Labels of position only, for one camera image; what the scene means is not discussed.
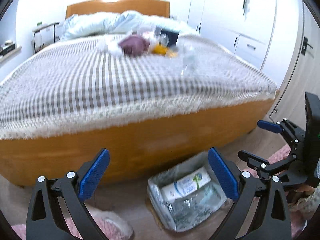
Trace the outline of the person right hand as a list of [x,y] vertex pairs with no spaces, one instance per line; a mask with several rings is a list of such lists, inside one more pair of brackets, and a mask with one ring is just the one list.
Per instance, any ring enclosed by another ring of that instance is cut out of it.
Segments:
[[289,210],[300,212],[306,220],[309,220],[319,206],[319,185],[315,189],[311,189],[310,186],[304,186],[303,189],[304,191],[300,190],[299,193],[304,193],[305,196],[301,196],[296,202],[289,204]]

